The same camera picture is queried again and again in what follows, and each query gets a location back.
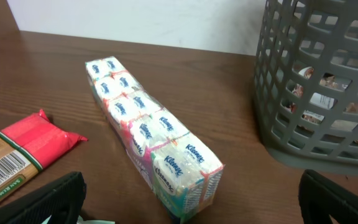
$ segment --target kleenex logo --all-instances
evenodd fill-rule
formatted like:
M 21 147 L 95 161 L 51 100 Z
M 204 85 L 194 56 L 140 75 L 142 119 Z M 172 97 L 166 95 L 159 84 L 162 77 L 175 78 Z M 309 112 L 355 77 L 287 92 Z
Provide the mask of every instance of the kleenex logo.
M 134 100 L 135 100 L 136 105 L 139 108 L 145 108 L 145 105 L 144 105 L 144 103 L 143 103 L 143 101 L 142 101 L 142 99 L 140 97 L 137 96 L 137 97 L 134 98 Z
M 172 168 L 175 170 L 175 175 L 176 177 L 179 177 L 180 175 L 183 174 L 181 168 L 178 166 L 178 164 L 175 162 L 175 159 L 173 157 L 170 156 L 166 156 L 166 158 L 164 159 L 165 162 L 167 162 L 168 164 L 170 164 L 172 166 Z
M 146 124 L 141 124 L 139 129 L 140 129 L 140 133 L 142 133 L 146 137 L 146 139 L 153 138 L 152 133 L 150 133 Z
M 122 106 L 122 104 L 116 103 L 115 105 L 119 109 L 119 111 L 121 112 L 121 115 L 127 114 L 127 112 L 125 111 L 125 108 Z
M 164 182 L 164 184 L 167 186 L 168 190 L 173 193 L 173 187 L 171 183 L 167 180 L 167 178 L 164 177 L 164 175 L 161 173 L 160 169 L 156 166 L 154 166 L 155 173 L 161 178 L 161 180 Z
M 116 67 L 112 61 L 107 61 L 107 64 L 109 65 L 109 67 L 111 69 L 115 69 L 115 67 Z
M 191 144 L 188 144 L 186 146 L 186 149 L 189 150 L 191 153 L 193 153 L 193 155 L 197 158 L 197 161 L 199 163 L 204 162 L 203 156 L 199 154 L 199 152 L 196 150 L 196 148 L 194 146 L 192 146 Z
M 173 131 L 173 126 L 171 123 L 169 123 L 167 118 L 161 117 L 160 121 L 162 121 L 162 123 L 165 124 L 165 127 L 167 128 L 168 131 Z
M 108 88 L 108 86 L 107 86 L 107 84 L 105 84 L 105 83 L 102 83 L 102 84 L 100 84 L 101 86 L 102 86 L 102 92 L 103 93 L 109 93 L 110 91 L 109 91 L 109 88 Z
M 143 154 L 143 149 L 141 148 L 141 146 L 136 142 L 136 140 L 134 139 L 134 145 L 137 148 L 137 151 L 139 152 L 139 155 Z
M 119 80 L 121 81 L 122 87 L 128 87 L 128 82 L 124 77 L 121 77 Z
M 92 69 L 95 73 L 99 73 L 99 67 L 97 65 L 92 65 Z

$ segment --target clear plastic packaging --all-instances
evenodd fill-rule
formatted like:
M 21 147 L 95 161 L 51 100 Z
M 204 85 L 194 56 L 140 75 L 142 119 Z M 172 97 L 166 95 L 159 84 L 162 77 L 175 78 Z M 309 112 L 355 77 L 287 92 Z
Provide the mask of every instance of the clear plastic packaging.
M 212 204 L 224 168 L 215 154 L 116 58 L 85 65 L 95 100 L 170 216 L 183 223 Z

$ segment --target white wall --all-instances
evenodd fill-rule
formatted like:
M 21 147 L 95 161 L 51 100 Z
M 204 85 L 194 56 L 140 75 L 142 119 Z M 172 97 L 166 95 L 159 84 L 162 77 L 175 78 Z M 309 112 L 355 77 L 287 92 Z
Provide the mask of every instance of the white wall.
M 8 0 L 20 30 L 255 55 L 265 0 Z

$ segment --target brown wooden table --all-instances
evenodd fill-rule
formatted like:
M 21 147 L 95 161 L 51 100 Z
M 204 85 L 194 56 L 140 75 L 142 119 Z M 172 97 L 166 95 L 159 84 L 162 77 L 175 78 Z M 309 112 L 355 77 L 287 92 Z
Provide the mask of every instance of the brown wooden table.
M 78 170 L 88 184 L 87 218 L 169 222 L 94 103 L 84 62 L 110 55 L 226 164 L 214 204 L 192 223 L 302 223 L 303 170 L 275 161 L 258 138 L 249 90 L 254 57 L 31 32 L 0 38 L 0 129 L 43 108 L 89 141 L 3 204 Z M 324 175 L 358 195 L 358 177 Z

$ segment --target green stripe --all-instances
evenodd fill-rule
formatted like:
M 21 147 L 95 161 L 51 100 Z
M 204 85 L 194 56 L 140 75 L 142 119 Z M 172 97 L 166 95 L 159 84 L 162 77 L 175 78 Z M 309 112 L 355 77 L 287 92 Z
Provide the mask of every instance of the green stripe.
M 42 171 L 42 165 L 30 154 L 28 153 L 24 148 L 20 147 L 16 142 L 14 142 L 12 139 L 9 139 L 4 133 L 0 132 L 0 138 L 4 140 L 8 145 L 10 145 L 12 148 L 19 151 L 26 159 L 28 159 L 34 166 L 37 168 L 37 170 L 40 172 Z

